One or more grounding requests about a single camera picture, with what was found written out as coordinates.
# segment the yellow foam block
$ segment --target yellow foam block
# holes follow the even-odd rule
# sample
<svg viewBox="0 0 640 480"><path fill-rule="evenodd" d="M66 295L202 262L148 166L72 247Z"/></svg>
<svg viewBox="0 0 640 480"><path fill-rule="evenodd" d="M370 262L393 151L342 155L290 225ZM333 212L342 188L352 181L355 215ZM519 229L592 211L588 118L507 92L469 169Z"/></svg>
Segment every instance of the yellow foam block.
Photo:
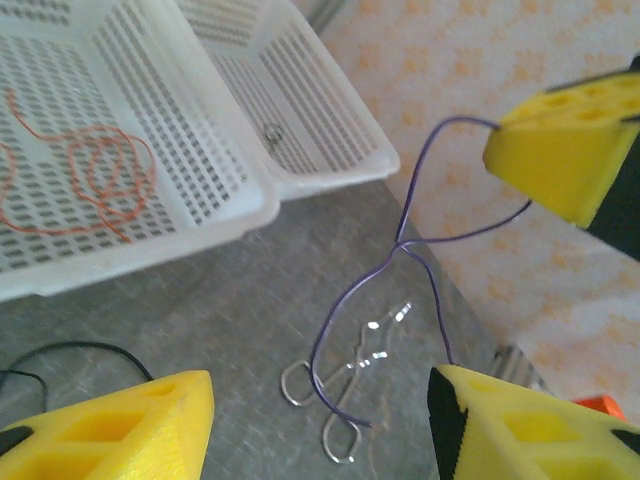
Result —
<svg viewBox="0 0 640 480"><path fill-rule="evenodd" d="M442 480L640 478L640 429L544 393L443 366L429 410Z"/></svg>
<svg viewBox="0 0 640 480"><path fill-rule="evenodd" d="M4 480L200 478L213 422L206 371L184 372L28 418L0 456Z"/></svg>
<svg viewBox="0 0 640 480"><path fill-rule="evenodd" d="M489 172L587 228L640 133L640 72L535 95L489 136Z"/></svg>

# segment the perforated basket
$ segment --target perforated basket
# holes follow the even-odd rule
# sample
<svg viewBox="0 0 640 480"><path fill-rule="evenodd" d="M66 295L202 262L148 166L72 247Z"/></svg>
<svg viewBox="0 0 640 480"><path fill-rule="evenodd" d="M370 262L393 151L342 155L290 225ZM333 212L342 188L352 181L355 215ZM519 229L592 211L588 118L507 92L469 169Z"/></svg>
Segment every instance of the perforated basket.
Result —
<svg viewBox="0 0 640 480"><path fill-rule="evenodd" d="M281 198L384 178L399 159L288 0L178 0L254 129Z"/></svg>
<svg viewBox="0 0 640 480"><path fill-rule="evenodd" d="M171 0L0 0L0 89L3 99L15 90L35 129L117 126L150 144L158 168L146 208L121 225L132 243L108 228L52 236L0 223L0 300L168 261L277 214L268 154ZM4 101L0 142L17 160L7 217L41 228L96 223L96 207L72 192L65 145L36 140ZM0 179L8 175L5 157L0 151ZM101 164L98 180L110 171ZM131 175L119 176L118 187L132 184ZM118 203L126 209L131 201Z"/></svg>

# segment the wall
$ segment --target wall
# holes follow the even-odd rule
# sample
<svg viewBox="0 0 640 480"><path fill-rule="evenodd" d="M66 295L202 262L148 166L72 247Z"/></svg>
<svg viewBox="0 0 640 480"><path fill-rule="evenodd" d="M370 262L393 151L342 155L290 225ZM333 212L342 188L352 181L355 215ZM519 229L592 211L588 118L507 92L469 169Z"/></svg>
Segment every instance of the wall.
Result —
<svg viewBox="0 0 640 480"><path fill-rule="evenodd" d="M323 38L400 152L388 185L403 199L438 119L498 119L546 86L625 67L640 51L639 19L632 0L348 0ZM524 202L484 171L486 136L457 126L437 142L412 212L423 235L463 232ZM637 263L540 207L434 251L485 324L517 341L555 393L611 393L640 423Z"/></svg>

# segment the scissors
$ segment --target scissors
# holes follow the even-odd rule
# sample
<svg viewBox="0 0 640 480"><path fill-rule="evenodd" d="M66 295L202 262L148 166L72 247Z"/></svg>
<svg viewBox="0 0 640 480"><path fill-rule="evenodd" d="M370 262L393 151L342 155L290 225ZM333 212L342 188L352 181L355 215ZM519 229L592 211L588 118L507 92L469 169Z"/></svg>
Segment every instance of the scissors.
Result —
<svg viewBox="0 0 640 480"><path fill-rule="evenodd" d="M328 378L320 381L320 384L324 389L330 389L334 384L336 384L338 380L350 375L349 381L347 382L342 392L342 396L338 401L338 408L344 408L345 403L353 394L353 390L355 389L362 369L371 366L376 360L388 358L389 336L391 334L391 331L393 330L393 326L399 324L402 320L404 320L404 318L411 310L411 307L412 304L410 302L405 302L397 308L392 309L379 321L368 322L362 325L362 328L360 329L360 339L357 347L355 348L355 358L353 362L346 363L338 367L333 373L331 373L331 375L329 375ZM367 346L367 336L370 332L376 330L381 330L384 332L382 348L381 350L373 352L371 355L365 357L363 352ZM291 393L289 392L289 388L287 387L289 376L300 368L305 369L307 375L311 370L311 366L309 365L309 362L307 360L296 360L282 372L282 375L280 376L280 389L284 398L291 405L295 407L307 407L318 399L315 392L311 391L309 395L303 398L295 398L291 395ZM353 440L346 455L344 457L340 457L331 450L329 443L329 434L338 418L338 415L332 413L331 415L329 415L329 418L325 422L324 427L322 428L322 448L331 461L340 465L345 465L353 463L355 461L355 454L358 451L358 448L360 448L360 444L362 443L362 430L357 425L354 425L351 422L346 422L353 432Z"/></svg>

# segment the black wire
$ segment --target black wire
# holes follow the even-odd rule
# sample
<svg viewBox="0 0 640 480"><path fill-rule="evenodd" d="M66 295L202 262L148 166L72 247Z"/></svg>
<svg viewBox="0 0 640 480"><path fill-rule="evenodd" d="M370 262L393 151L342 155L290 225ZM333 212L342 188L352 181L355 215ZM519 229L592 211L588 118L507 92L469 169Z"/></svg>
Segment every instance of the black wire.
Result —
<svg viewBox="0 0 640 480"><path fill-rule="evenodd" d="M111 345L109 343L103 343L103 342L72 340L68 342L51 343L49 345L44 345L42 347L36 348L35 350L31 350L30 352L25 353L24 355L18 357L16 360L11 362L11 364L9 364L9 367L7 367L6 370L0 370L0 393L2 392L2 388L4 387L4 384L7 381L7 376L10 374L23 375L23 376L35 378L43 386L43 396L45 398L43 402L43 406L44 406L43 412L46 412L46 404L47 404L46 399L48 398L48 390L49 390L47 388L46 382L40 376L34 373L21 372L17 370L17 368L24 362L31 360L33 357L36 357L43 353L53 352L56 350L65 350L68 348L95 348L99 350L107 350L110 352L117 353L125 357L131 363L133 363L138 368L138 370L140 370L140 373L142 373L142 376L144 377L145 381L149 382L153 380L153 376L151 375L151 373L149 373L149 370L147 370L147 368L142 364L142 362L138 360L131 352L125 350L124 348L118 347L116 345Z"/></svg>
<svg viewBox="0 0 640 480"><path fill-rule="evenodd" d="M49 403L49 387L47 386L47 382L45 382L40 375L36 375L31 372L22 372L20 370L0 370L0 373L5 375L19 375L21 377L31 377L34 378L40 383L42 387L42 412L46 412L48 410Z"/></svg>

